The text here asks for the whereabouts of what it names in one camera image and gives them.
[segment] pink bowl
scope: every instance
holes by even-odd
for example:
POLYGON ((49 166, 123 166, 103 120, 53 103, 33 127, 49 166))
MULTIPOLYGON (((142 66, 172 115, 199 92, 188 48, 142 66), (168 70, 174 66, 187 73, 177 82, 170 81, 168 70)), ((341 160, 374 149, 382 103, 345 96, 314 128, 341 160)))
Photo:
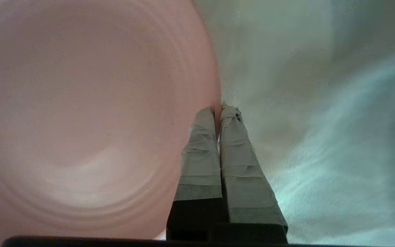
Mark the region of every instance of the pink bowl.
POLYGON ((218 68, 190 1, 0 0, 0 243, 155 237, 208 105, 218 68))

